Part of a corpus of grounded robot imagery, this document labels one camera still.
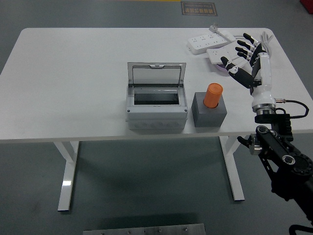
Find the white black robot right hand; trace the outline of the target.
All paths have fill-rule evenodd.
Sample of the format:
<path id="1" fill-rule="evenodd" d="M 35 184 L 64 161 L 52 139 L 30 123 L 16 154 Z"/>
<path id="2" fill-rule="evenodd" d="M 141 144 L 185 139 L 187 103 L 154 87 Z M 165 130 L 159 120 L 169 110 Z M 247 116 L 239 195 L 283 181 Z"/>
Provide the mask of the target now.
<path id="1" fill-rule="evenodd" d="M 253 97 L 252 110 L 255 113 L 272 113 L 276 108 L 276 100 L 271 95 L 272 79 L 269 54 L 263 45 L 250 35 L 244 33 L 243 37 L 250 41 L 249 44 L 238 40 L 237 55 L 246 59 L 251 68 L 251 73 L 230 62 L 226 57 L 221 57 L 221 62 L 228 74 L 245 88 L 250 89 Z"/>

